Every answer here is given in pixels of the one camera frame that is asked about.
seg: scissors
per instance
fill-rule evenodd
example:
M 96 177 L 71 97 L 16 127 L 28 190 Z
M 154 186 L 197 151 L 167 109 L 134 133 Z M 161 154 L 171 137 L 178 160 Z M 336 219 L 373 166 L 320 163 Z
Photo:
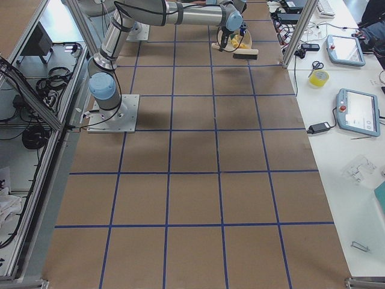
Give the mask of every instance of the scissors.
M 312 66 L 313 66 L 313 70 L 311 71 L 311 73 L 309 74 L 309 76 L 307 78 L 309 78 L 311 76 L 311 74 L 313 73 L 314 70 L 324 68 L 324 64 L 322 62 L 319 62 L 318 60 L 314 61 L 312 63 Z

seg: robotic arm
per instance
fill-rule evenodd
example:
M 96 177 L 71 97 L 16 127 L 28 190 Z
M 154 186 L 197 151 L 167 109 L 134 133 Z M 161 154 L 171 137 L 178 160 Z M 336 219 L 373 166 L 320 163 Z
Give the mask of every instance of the robotic arm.
M 231 33 L 243 23 L 241 12 L 245 0 L 211 0 L 206 5 L 165 0 L 124 0 L 115 2 L 117 7 L 108 28 L 102 47 L 94 55 L 94 62 L 100 69 L 112 71 L 122 46 L 135 21 L 164 26 L 165 24 L 212 25 L 222 27 L 221 47 L 225 48 Z
M 108 117 L 108 121 L 110 119 L 120 121 L 119 118 L 122 118 L 124 111 L 127 110 L 122 103 L 122 96 L 117 91 L 113 73 L 116 68 L 116 59 L 136 21 L 154 26 L 165 24 L 218 26 L 221 29 L 220 43 L 218 40 L 213 47 L 222 51 L 226 50 L 226 46 L 232 45 L 228 43 L 229 36 L 245 25 L 241 15 L 245 9 L 245 2 L 246 0 L 207 0 L 206 5 L 202 5 L 166 0 L 115 1 L 114 17 L 102 46 L 88 63 L 89 88 L 96 99 L 100 113 Z

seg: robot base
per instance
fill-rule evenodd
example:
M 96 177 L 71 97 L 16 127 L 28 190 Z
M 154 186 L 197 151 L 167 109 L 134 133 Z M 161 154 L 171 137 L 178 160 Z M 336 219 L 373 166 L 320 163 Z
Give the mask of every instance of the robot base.
M 90 117 L 90 127 L 87 131 L 90 133 L 111 133 L 111 132 L 135 132 L 137 125 L 139 107 L 139 95 L 122 95 L 122 106 L 119 112 L 110 120 L 102 122 L 103 118 L 100 113 L 92 114 Z M 98 110 L 99 106 L 94 102 L 93 110 Z

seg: white table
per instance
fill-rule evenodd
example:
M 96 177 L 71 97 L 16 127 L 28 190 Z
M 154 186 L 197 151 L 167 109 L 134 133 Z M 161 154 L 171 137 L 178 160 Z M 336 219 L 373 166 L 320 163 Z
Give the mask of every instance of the white table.
M 330 6 L 333 8 L 336 13 L 336 17 L 334 19 L 320 18 L 317 14 L 314 14 L 311 18 L 311 22 L 313 23 L 322 23 L 327 22 L 334 26 L 338 27 L 350 27 L 350 28 L 358 28 L 356 22 L 354 21 L 352 15 L 350 14 L 348 8 L 343 3 L 343 0 L 329 0 Z M 315 60 L 318 60 L 325 64 L 325 69 L 327 70 L 370 70 L 378 68 L 378 61 L 374 55 L 365 55 L 366 65 L 363 67 L 352 67 L 352 66 L 344 66 L 340 64 L 331 63 L 329 60 L 329 56 L 326 50 L 326 36 L 327 35 L 337 35 L 337 36 L 347 36 L 351 37 L 352 33 L 355 32 L 354 29 L 340 29 L 335 28 L 330 25 L 321 25 L 319 29 L 312 28 L 314 34 L 305 33 L 301 38 L 304 42 L 317 43 L 320 47 L 319 52 L 307 52 L 306 57 L 304 59 L 297 58 L 297 70 L 302 69 L 311 69 L 312 63 Z M 292 58 L 288 69 L 294 69 L 294 57 Z
M 334 123 L 332 109 L 342 87 L 378 96 L 380 111 L 385 114 L 385 95 L 370 79 L 380 70 L 329 71 L 326 85 L 316 89 L 308 82 L 309 71 L 297 71 L 298 104 L 305 126 L 328 121 Z M 292 81 L 294 71 L 289 71 Z M 325 188 L 340 242 L 352 276 L 385 276 L 385 217 L 373 188 L 385 181 L 380 168 L 385 166 L 385 126 L 377 138 L 352 140 L 363 135 L 335 127 L 325 134 L 310 135 L 315 160 Z M 355 185 L 342 176 L 343 168 L 358 155 L 364 155 L 377 169 Z M 357 241 L 371 250 L 364 253 L 351 247 Z

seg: touchscreen display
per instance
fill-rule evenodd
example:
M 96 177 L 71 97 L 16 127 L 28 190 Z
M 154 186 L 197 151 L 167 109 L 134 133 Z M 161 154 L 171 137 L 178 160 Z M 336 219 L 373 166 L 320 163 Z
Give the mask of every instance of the touchscreen display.
M 346 125 L 367 131 L 375 131 L 373 98 L 355 92 L 346 93 L 348 101 L 348 110 L 345 115 Z
M 334 51 L 338 59 L 353 62 L 362 61 L 355 39 L 334 36 L 333 43 L 335 45 Z

